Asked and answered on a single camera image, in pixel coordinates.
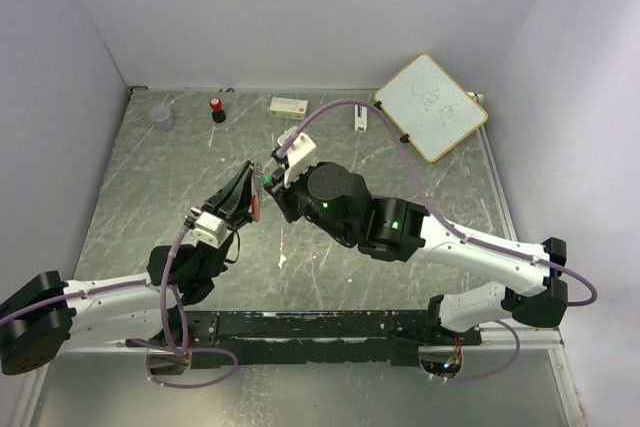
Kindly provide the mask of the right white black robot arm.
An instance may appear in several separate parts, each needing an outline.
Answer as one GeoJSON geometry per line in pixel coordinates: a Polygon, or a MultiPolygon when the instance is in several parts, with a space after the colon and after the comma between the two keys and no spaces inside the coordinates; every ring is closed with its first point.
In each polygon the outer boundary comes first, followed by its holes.
{"type": "Polygon", "coordinates": [[[456,236],[426,207],[374,196],[361,175],[333,162],[321,162],[292,182],[277,169],[265,178],[264,188],[287,222],[304,218],[374,260],[421,257],[487,279],[479,288],[430,300],[424,331],[435,344],[505,318],[555,328],[567,310],[568,286],[546,266],[549,255],[541,244],[518,244],[473,229],[456,236]]]}

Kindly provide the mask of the red handled metal keyring holder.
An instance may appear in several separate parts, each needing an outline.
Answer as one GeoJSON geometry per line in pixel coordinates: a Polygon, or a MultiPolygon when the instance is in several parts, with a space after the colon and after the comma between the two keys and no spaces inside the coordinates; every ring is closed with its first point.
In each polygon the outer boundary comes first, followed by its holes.
{"type": "Polygon", "coordinates": [[[250,213],[255,223],[261,219],[261,206],[264,197],[264,172],[259,163],[251,163],[251,200],[250,213]]]}

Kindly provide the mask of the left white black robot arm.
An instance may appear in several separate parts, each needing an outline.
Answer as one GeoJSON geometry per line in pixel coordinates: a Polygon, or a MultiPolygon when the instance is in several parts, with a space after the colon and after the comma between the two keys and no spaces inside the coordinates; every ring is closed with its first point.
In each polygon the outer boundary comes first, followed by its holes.
{"type": "Polygon", "coordinates": [[[259,217],[261,167],[244,162],[234,177],[192,208],[176,239],[154,248],[147,270],[106,280],[65,281],[47,271],[1,305],[1,371],[38,369],[79,347],[127,340],[186,352],[185,307],[203,301],[233,259],[239,230],[259,217]]]}

